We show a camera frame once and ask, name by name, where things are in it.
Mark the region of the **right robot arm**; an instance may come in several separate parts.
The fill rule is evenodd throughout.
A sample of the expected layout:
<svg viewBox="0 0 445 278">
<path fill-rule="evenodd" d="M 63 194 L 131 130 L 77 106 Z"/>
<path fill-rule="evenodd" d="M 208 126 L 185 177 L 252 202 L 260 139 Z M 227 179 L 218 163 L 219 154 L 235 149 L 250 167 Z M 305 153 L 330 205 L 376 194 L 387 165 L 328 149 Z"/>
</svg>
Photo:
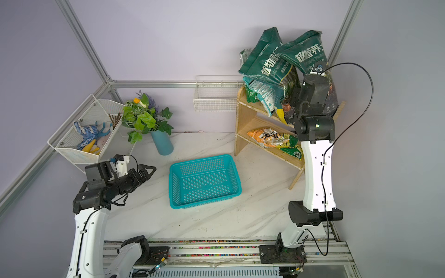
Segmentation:
<svg viewBox="0 0 445 278">
<path fill-rule="evenodd" d="M 328 107 L 330 69 L 326 62 L 319 61 L 304 77 L 292 123 L 304 153 L 305 195 L 303 200 L 289 203 L 291 222 L 279 233 L 275 244 L 259 246 L 263 264 L 303 266 L 305 241 L 323 231 L 322 223 L 343 219 L 343 211 L 334 201 L 331 182 L 331 155 L 339 137 L 335 134 L 333 117 L 324 111 Z"/>
</svg>

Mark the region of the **dark green soil bag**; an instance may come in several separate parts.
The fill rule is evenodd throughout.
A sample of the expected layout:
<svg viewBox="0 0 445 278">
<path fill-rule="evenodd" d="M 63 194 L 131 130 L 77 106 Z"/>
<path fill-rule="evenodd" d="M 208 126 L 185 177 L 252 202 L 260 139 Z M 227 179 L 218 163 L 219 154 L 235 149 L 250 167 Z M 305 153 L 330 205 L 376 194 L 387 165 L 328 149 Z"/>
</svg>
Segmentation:
<svg viewBox="0 0 445 278">
<path fill-rule="evenodd" d="M 278 85 L 283 89 L 284 99 L 282 109 L 276 113 L 283 124 L 288 124 L 293 96 L 299 92 L 301 85 L 295 66 L 275 54 L 275 50 L 283 45 L 276 27 L 265 30 L 250 56 L 239 69 L 242 76 L 248 76 L 258 81 Z"/>
<path fill-rule="evenodd" d="M 275 54 L 295 66 L 304 76 L 312 74 L 313 69 L 318 67 L 316 64 L 319 62 L 322 62 L 322 69 L 325 70 L 329 63 L 324 52 L 321 36 L 321 31 L 309 30 L 297 39 L 279 46 L 275 50 Z M 338 108 L 336 88 L 329 70 L 324 72 L 322 76 L 329 80 L 329 92 L 323 113 L 333 116 Z"/>
</svg>

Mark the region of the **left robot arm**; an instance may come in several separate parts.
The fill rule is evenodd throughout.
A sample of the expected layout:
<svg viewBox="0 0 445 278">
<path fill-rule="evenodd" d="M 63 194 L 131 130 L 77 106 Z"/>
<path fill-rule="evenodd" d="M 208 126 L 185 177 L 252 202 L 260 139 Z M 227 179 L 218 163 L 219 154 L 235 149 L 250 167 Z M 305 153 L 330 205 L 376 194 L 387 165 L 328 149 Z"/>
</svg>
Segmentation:
<svg viewBox="0 0 445 278">
<path fill-rule="evenodd" d="M 87 181 L 73 201 L 75 239 L 68 278 L 148 278 L 168 263 L 167 246 L 150 248 L 145 236 L 136 236 L 121 244 L 107 268 L 103 265 L 105 228 L 112 207 L 125 206 L 129 194 L 155 172 L 156 167 L 144 164 L 128 170 L 124 161 L 85 168 Z"/>
</svg>

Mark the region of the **teal white fertilizer bag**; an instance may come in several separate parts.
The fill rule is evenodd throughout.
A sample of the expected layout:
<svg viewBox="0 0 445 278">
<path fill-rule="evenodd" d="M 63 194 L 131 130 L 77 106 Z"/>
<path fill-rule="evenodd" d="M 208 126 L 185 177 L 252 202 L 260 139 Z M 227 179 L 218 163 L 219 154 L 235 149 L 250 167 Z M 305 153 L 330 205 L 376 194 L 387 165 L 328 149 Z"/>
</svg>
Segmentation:
<svg viewBox="0 0 445 278">
<path fill-rule="evenodd" d="M 261 103 L 269 117 L 277 109 L 282 109 L 283 89 L 278 85 L 264 83 L 248 76 L 243 77 L 248 103 Z"/>
</svg>

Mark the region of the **white green small bag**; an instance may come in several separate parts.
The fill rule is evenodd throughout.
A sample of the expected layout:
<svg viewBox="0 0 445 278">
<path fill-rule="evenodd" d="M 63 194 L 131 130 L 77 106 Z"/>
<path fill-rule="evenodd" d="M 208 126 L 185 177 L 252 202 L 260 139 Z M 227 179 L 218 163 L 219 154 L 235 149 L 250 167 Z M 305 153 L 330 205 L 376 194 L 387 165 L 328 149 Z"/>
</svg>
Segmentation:
<svg viewBox="0 0 445 278">
<path fill-rule="evenodd" d="M 252 52 L 252 48 L 244 49 L 240 52 L 241 66 L 247 61 Z M 255 103 L 257 101 L 256 95 L 249 88 L 250 79 L 243 76 L 243 83 L 246 90 L 246 99 L 248 103 Z"/>
</svg>

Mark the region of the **teal plastic basket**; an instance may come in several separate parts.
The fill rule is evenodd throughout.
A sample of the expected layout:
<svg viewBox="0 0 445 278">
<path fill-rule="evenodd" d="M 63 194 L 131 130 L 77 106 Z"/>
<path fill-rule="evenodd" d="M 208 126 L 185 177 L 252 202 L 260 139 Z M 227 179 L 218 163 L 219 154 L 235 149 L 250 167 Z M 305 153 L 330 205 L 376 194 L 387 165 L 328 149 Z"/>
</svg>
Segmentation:
<svg viewBox="0 0 445 278">
<path fill-rule="evenodd" d="M 169 169 L 169 201 L 186 209 L 238 197 L 241 180 L 231 155 L 178 162 Z"/>
</svg>

